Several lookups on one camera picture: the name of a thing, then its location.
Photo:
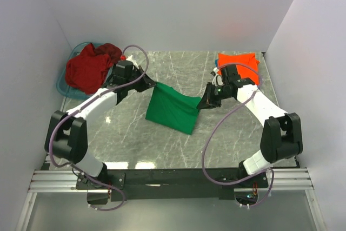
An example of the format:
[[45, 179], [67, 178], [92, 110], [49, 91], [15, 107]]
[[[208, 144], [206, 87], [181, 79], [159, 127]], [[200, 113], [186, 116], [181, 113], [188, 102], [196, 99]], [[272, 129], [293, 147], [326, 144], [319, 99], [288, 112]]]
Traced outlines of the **green t shirt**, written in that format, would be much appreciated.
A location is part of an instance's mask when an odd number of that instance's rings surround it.
[[187, 96], [157, 82], [152, 92], [145, 119], [191, 135], [198, 115], [200, 97]]

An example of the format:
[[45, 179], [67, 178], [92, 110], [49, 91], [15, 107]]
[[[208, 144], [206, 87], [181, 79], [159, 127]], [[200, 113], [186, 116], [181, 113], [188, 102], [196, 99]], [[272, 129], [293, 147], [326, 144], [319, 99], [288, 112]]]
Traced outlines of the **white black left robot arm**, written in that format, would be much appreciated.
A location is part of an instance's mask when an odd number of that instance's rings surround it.
[[136, 62], [119, 61], [110, 77], [91, 97], [66, 112], [58, 110], [52, 114], [44, 149], [49, 155], [65, 159], [87, 174], [93, 187], [105, 187], [108, 169], [105, 163], [88, 152], [88, 123], [120, 104], [129, 91], [141, 93], [155, 85], [156, 82]]

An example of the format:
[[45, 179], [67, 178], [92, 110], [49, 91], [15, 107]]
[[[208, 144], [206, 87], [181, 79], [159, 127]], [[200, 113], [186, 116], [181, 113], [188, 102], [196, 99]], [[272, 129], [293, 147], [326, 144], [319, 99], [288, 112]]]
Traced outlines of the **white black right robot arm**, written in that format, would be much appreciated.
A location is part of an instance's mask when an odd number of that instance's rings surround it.
[[258, 119], [263, 127], [259, 151], [240, 162], [237, 169], [238, 183], [250, 187], [256, 174], [302, 153], [301, 119], [270, 101], [252, 79], [242, 78], [237, 66], [229, 63], [213, 69], [213, 79], [207, 83], [197, 109], [218, 108], [223, 100], [234, 98]]

